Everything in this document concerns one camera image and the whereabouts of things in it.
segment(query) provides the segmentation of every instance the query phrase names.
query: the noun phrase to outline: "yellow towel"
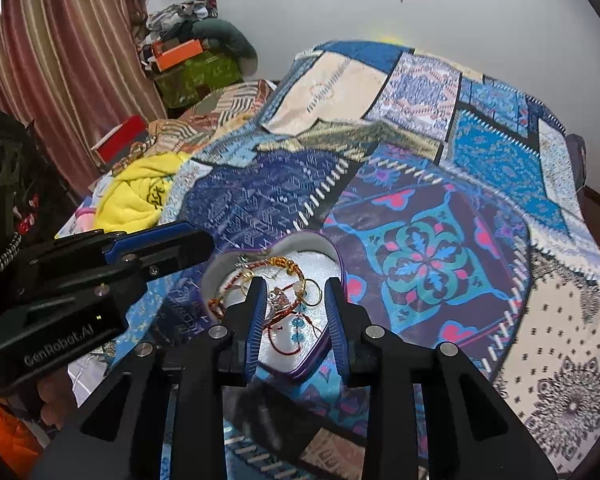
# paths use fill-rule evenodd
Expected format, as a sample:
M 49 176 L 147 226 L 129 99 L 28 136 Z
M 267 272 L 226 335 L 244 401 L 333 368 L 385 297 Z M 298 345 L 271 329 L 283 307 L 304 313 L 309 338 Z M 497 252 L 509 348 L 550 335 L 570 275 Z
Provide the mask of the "yellow towel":
M 120 173 L 98 202 L 94 229 L 133 233 L 154 226 L 171 190 L 171 175 L 189 153 L 140 158 Z

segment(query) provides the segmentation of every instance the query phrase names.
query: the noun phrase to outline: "bed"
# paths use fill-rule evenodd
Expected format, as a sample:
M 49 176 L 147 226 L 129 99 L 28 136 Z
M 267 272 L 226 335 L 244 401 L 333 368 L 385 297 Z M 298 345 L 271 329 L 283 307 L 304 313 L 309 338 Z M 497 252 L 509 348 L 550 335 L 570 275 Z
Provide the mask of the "bed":
M 273 87 L 219 92 L 130 155 L 191 154 L 158 223 L 185 219 L 218 253 L 322 232 L 350 301 L 408 342 L 455 342 L 570 475 L 600 436 L 600 249 L 576 194 L 581 150 L 558 118 L 503 81 L 394 44 L 320 44 Z M 110 364 L 143 337 L 185 344 L 216 323 L 198 288 L 205 267 L 149 283 L 104 350 Z M 368 390 L 343 386 L 332 352 L 302 383 L 260 368 L 224 405 L 230 478 L 338 478 L 285 460 L 295 417 L 366 444 Z M 355 456 L 339 457 L 341 478 L 360 477 Z

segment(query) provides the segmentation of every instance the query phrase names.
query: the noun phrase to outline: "gold ring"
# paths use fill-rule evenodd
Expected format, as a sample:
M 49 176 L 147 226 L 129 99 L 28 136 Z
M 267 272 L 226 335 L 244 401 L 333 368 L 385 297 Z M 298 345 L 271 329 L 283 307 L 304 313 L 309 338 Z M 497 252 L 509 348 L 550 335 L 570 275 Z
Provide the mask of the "gold ring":
M 242 273 L 242 276 L 240 277 L 240 290 L 242 291 L 242 293 L 244 294 L 244 297 L 247 297 L 247 292 L 249 291 L 249 289 L 247 288 L 247 290 L 244 290 L 245 285 L 250 282 L 253 277 L 256 275 L 255 272 L 253 272 L 251 269 L 245 270 Z
M 306 282 L 312 282 L 315 283 L 315 286 L 318 287 L 318 292 L 320 292 L 320 298 L 318 298 L 318 301 L 316 303 L 307 303 L 306 300 L 304 299 L 304 294 L 302 295 L 302 302 L 306 305 L 306 306 L 318 306 L 320 305 L 320 302 L 322 302 L 322 289 L 320 288 L 320 285 L 318 285 L 318 282 L 316 282 L 315 280 L 312 280 L 311 278 L 305 278 L 304 279 L 304 292 L 306 293 Z

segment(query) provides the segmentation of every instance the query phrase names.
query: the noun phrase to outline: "blue quilt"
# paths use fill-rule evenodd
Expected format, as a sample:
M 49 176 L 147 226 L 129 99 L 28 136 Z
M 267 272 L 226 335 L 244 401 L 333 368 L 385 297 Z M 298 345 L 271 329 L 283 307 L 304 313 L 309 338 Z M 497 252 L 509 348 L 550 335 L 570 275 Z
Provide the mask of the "blue quilt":
M 320 230 L 343 257 L 350 301 L 406 341 L 458 344 L 568 474 L 600 434 L 600 250 L 564 133 L 540 101 L 475 70 L 403 46 L 333 41 L 298 55 L 251 121 L 193 155 L 210 169 L 192 185 L 175 177 L 182 200 L 170 214 L 179 208 L 211 232 L 219 252 Z M 116 358 L 149 325 L 166 345 L 208 328 L 204 270 L 152 286 Z M 332 352 L 303 383 L 259 369 L 227 395 L 234 479 L 320 478 L 284 441 L 276 450 L 245 433 L 258 423 L 240 412 L 252 397 L 270 399 L 274 422 L 275 399 L 290 400 L 294 416 L 365 445 L 368 390 L 343 386 Z

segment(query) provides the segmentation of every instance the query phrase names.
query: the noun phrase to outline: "orange fabric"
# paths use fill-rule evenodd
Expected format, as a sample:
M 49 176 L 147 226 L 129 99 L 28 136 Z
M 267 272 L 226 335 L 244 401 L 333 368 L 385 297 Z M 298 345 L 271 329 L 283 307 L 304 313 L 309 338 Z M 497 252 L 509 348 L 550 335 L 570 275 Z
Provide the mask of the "orange fabric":
M 22 421 L 0 407 L 0 456 L 25 479 L 42 453 L 42 447 Z

